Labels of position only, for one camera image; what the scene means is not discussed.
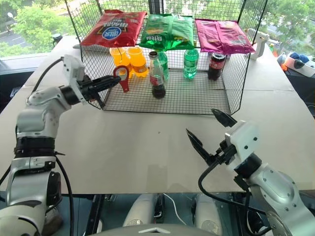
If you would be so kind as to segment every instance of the wire mesh basket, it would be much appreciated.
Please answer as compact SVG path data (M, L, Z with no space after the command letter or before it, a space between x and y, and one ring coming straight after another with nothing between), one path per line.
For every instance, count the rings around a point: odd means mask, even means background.
M90 0L77 5L65 0L76 35L81 42L100 19L104 10L118 9L124 12L147 11L148 14L191 15L193 18L237 21L253 44L264 13L267 0ZM137 44L146 25L143 22ZM227 56L222 75L217 81L208 80L210 55L200 52L197 30L193 24L194 40L199 51L197 74L193 80L183 76L184 50L167 51L169 79L165 81L166 96L152 96L148 78L135 75L129 79L129 92L124 93L117 85L100 92L105 106L97 101L91 105L110 111L149 112L170 114L212 115L211 109L233 114L240 109L250 55ZM115 68L109 49L97 45L81 48L85 73L93 79L113 74ZM143 48L149 62L151 49Z

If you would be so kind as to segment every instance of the tabletop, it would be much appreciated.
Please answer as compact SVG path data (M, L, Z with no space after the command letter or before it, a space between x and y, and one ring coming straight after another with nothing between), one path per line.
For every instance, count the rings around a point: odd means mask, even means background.
M75 43L74 37L64 37L1 113L0 173L14 156L14 127L25 99L51 62L65 53L80 56L72 49ZM60 63L40 89L62 84ZM255 153L263 162L291 176L301 190L315 189L314 119L268 48L250 61L241 109L233 117L258 124ZM60 159L76 194L199 192L197 181L207 166L186 128L210 153L226 131L214 116L100 111L78 104L61 116L56 150L66 154ZM212 192L240 191L234 176L225 165L218 166L204 186ZM62 191L66 193L64 182Z

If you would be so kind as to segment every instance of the logo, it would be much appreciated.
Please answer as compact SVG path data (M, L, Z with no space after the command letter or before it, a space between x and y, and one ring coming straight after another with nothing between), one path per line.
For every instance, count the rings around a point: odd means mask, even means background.
M120 28L109 27L103 32L102 37L107 40L113 40L117 38L121 33L122 33L122 30Z

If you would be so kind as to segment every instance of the white cable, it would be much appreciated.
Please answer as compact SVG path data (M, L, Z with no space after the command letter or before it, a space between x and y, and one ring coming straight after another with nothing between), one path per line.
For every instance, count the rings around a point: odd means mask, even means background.
M177 210L176 210L176 205L175 205L174 200L173 200L170 196L168 196L166 193L163 193L163 194L164 194L165 196L167 196L167 197L173 202L174 210L175 210L175 214L176 214L177 218L178 218L184 225L187 225L187 224L184 222L184 220L182 220L181 217L179 217L179 215L178 215L178 213L177 213Z

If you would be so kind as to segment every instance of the green bottle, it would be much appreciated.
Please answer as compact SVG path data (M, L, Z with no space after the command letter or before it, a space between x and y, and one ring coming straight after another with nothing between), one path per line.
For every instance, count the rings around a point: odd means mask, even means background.
M158 60L163 69L164 79L168 80L168 64L167 64L167 55L165 52L158 52Z
M197 49L186 50L184 54L184 78L193 79L197 72L199 53Z

